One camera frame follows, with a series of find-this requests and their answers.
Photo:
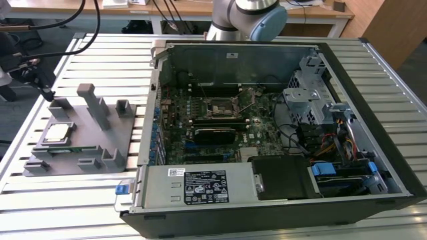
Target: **black plastic cover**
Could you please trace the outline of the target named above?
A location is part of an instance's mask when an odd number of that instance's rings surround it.
[[[315,199],[313,183],[308,173],[308,161],[297,155],[253,156],[253,174],[260,175],[263,192],[257,193],[259,200]]]

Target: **table leg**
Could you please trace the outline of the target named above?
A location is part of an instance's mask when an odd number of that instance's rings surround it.
[[[347,22],[348,22],[348,18],[336,18],[336,22],[331,28],[331,31],[328,32],[328,35],[327,37],[328,38],[339,38],[341,33],[343,33],[343,30],[344,30],[344,27],[347,25]]]
[[[151,16],[149,17],[149,20],[151,20],[151,24],[152,24],[152,33],[155,35],[161,35],[163,32],[161,32],[161,16]]]

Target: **barcode sticker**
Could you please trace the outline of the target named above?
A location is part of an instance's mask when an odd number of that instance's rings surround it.
[[[184,173],[185,173],[185,168],[169,168],[167,171],[167,176],[179,177],[179,176],[184,176]]]

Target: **green circuit board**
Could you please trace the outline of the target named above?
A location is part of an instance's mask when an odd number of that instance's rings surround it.
[[[280,135],[277,135],[271,116],[272,98],[277,95],[276,93],[263,93],[255,87],[244,88],[233,103],[233,107],[240,111],[239,113],[235,111],[235,116],[244,119],[243,130],[236,130],[232,144],[203,146],[193,142],[195,128],[191,121],[211,117],[233,118],[228,111],[229,97],[191,97],[191,92],[176,88],[168,89],[161,95],[167,96],[161,100],[167,165],[213,163],[205,156],[220,155],[223,155],[221,162],[236,163],[241,161],[240,149],[247,147],[255,147],[259,156],[284,154]],[[208,109],[215,109],[221,114],[211,111],[212,115],[207,116]],[[204,159],[200,162],[187,161],[187,157],[191,156],[205,158],[200,158]]]

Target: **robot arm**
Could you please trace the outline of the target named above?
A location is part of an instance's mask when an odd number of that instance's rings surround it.
[[[215,0],[212,24],[207,33],[211,41],[271,41],[288,19],[279,0]]]

